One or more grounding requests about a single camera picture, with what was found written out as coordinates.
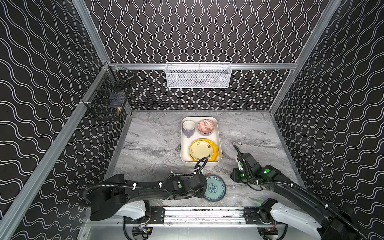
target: white tray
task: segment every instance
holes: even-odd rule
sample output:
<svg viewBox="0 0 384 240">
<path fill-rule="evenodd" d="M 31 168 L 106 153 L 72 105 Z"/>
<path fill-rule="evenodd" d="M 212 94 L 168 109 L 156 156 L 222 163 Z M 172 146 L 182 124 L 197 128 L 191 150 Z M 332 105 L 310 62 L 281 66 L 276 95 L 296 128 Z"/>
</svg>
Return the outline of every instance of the white tray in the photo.
<svg viewBox="0 0 384 240">
<path fill-rule="evenodd" d="M 215 128 L 214 128 L 212 134 L 210 134 L 209 136 L 203 135 L 197 129 L 197 125 L 199 124 L 199 122 L 201 120 L 204 120 L 204 119 L 212 120 L 215 123 Z M 181 129 L 180 157 L 181 157 L 181 160 L 183 161 L 183 163 L 187 166 L 192 166 L 192 167 L 196 165 L 196 162 L 194 162 L 189 155 L 189 147 L 197 139 L 206 138 L 206 139 L 209 139 L 211 141 L 214 141 L 218 147 L 218 156 L 216 158 L 216 161 L 215 162 L 207 162 L 206 166 L 207 167 L 213 167 L 213 166 L 216 166 L 217 164 L 219 164 L 221 159 L 223 158 L 223 152 L 221 151 L 220 136 L 218 134 L 218 125 L 217 125 L 216 118 L 213 118 L 213 117 L 186 117 L 181 121 L 181 126 L 183 126 L 183 123 L 187 120 L 193 121 L 195 123 L 196 127 L 195 127 L 195 133 L 192 136 L 190 136 L 189 138 L 187 138 L 187 136 L 184 135 L 183 129 Z"/>
</svg>

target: cup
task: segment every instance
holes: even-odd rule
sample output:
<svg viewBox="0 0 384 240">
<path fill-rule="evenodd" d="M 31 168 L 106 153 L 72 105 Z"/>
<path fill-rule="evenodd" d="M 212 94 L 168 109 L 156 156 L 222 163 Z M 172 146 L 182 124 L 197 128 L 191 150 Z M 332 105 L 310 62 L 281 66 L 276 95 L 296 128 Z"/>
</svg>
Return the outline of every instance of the cup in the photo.
<svg viewBox="0 0 384 240">
<path fill-rule="evenodd" d="M 187 120 L 183 123 L 183 133 L 189 138 L 195 133 L 195 123 L 191 120 Z"/>
</svg>

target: blue plate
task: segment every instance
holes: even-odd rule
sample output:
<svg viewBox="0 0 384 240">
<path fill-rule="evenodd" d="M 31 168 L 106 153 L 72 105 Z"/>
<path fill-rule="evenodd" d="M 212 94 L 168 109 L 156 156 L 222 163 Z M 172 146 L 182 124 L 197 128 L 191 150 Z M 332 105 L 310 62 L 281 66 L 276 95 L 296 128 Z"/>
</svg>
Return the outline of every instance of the blue plate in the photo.
<svg viewBox="0 0 384 240">
<path fill-rule="evenodd" d="M 204 193 L 204 198 L 210 202 L 222 200 L 227 187 L 221 177 L 215 174 L 206 174 L 205 179 L 207 180 L 207 190 Z"/>
</svg>

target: black wallpaper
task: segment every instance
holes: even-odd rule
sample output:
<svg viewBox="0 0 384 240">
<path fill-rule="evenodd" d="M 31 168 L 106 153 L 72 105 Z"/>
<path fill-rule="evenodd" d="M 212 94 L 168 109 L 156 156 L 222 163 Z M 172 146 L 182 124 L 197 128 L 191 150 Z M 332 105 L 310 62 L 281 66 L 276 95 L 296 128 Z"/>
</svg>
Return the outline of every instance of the black wallpaper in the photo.
<svg viewBox="0 0 384 240">
<path fill-rule="evenodd" d="M 384 1 L 343 0 L 275 114 L 309 190 L 384 239 Z"/>
<path fill-rule="evenodd" d="M 116 76 L 127 71 L 118 67 Z M 168 88 L 164 71 L 138 71 L 129 104 L 139 110 L 269 110 L 289 70 L 234 70 L 228 88 Z"/>
<path fill-rule="evenodd" d="M 292 63 L 328 0 L 85 2 L 114 63 Z"/>
<path fill-rule="evenodd" d="M 87 111 L 12 239 L 76 239 L 87 205 L 83 190 L 104 179 L 124 120 L 96 121 Z"/>
<path fill-rule="evenodd" d="M 98 74 L 70 0 L 0 0 L 0 219 Z"/>
</svg>

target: wire basket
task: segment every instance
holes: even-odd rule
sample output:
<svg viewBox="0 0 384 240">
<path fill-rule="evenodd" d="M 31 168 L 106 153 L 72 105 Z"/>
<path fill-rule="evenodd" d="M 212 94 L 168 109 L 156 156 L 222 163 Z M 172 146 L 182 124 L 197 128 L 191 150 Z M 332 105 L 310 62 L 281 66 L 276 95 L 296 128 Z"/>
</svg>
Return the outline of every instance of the wire basket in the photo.
<svg viewBox="0 0 384 240">
<path fill-rule="evenodd" d="M 87 108 L 98 121 L 124 121 L 127 117 L 125 104 L 128 98 L 127 88 L 134 76 L 129 80 L 118 79 L 106 73 L 99 86 L 91 96 Z"/>
<path fill-rule="evenodd" d="M 227 88 L 230 63 L 166 63 L 169 88 Z"/>
</svg>

